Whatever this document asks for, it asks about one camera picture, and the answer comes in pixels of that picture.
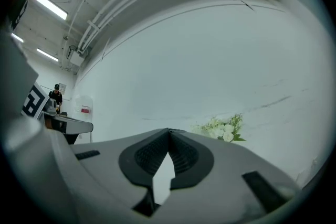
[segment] fluorescent light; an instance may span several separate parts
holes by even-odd
[[[51,56],[51,55],[49,55],[48,53],[46,53],[46,52],[44,52],[44,51],[42,51],[42,50],[40,50],[40,49],[38,49],[38,48],[37,48],[37,51],[40,52],[41,54],[44,54],[45,56],[48,56],[48,57],[51,58],[52,60],[58,62],[58,59],[55,58],[54,56]]]
[[[12,37],[16,38],[17,40],[21,41],[23,43],[23,39],[12,33]]]
[[[52,12],[56,13],[63,20],[67,18],[68,14],[64,10],[56,6],[54,3],[52,3],[51,1],[49,0],[37,0],[37,1],[39,1],[45,7],[49,8]]]

